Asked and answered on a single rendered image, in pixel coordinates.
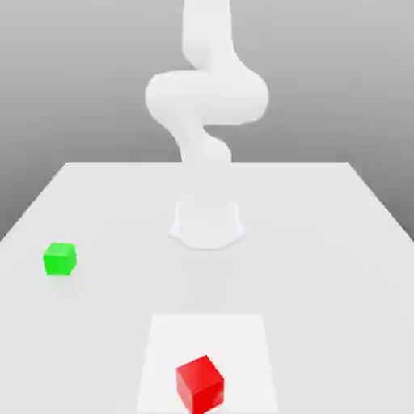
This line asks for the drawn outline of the small red cube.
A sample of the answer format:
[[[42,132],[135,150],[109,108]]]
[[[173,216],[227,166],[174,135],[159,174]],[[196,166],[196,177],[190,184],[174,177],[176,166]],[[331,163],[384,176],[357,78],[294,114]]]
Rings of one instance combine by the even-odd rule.
[[[205,414],[223,404],[225,381],[207,355],[175,370],[176,390],[189,414]]]

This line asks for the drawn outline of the small green cube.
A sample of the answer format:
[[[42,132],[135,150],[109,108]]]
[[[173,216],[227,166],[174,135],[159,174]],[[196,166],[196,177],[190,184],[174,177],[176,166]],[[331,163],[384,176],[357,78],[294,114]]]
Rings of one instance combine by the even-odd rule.
[[[72,243],[51,243],[43,254],[49,276],[69,276],[77,265],[76,247]]]

